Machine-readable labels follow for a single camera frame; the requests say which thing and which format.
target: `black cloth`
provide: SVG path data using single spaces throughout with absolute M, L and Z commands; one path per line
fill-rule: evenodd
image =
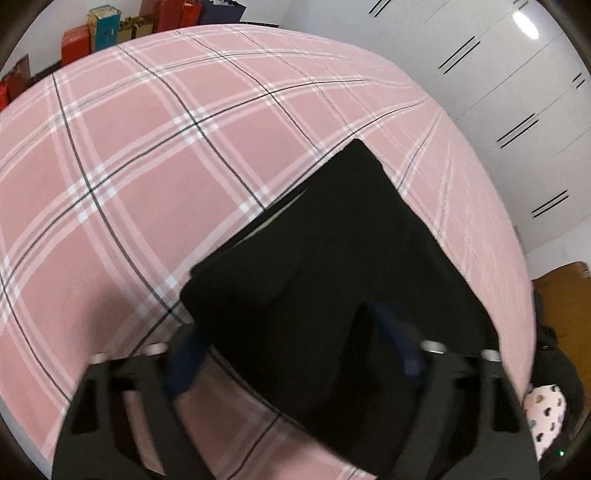
M 400 453 L 420 387 L 367 302 L 404 305 L 402 321 L 461 355 L 498 349 L 485 308 L 359 140 L 191 275 L 181 300 L 236 371 L 375 475 Z
M 540 472 L 544 475 L 560 459 L 557 452 L 566 450 L 572 443 L 584 409 L 585 394 L 577 368 L 558 347 L 555 331 L 538 323 L 537 336 L 531 384 L 534 387 L 557 385 L 566 399 L 566 412 L 560 434 L 540 459 Z

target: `pink plaid bedsheet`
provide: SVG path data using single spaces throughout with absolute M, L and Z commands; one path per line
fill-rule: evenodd
M 354 46 L 194 27 L 77 61 L 0 114 L 0 396 L 45 457 L 91 354 L 131 355 L 191 321 L 178 300 L 190 267 L 353 138 L 487 308 L 523 395 L 534 349 L 524 257 L 442 108 Z M 221 359 L 179 409 L 217 478 L 369 476 Z

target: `red box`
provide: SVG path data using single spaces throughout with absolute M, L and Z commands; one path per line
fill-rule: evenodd
M 197 25 L 199 15 L 201 15 L 201 4 L 186 2 L 183 5 L 183 16 L 181 17 L 180 27 L 194 27 Z
M 181 24 L 184 0 L 161 0 L 156 32 L 174 30 Z
M 8 97 L 8 87 L 4 82 L 0 82 L 0 112 L 4 110 L 10 103 Z
M 64 33 L 61 40 L 61 66 L 90 54 L 90 32 L 88 25 L 72 28 Z

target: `wooden furniture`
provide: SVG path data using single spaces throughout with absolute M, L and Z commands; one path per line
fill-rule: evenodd
M 544 323 L 558 336 L 560 349 L 574 363 L 586 393 L 585 418 L 591 407 L 591 277 L 575 262 L 534 280 L 544 300 Z

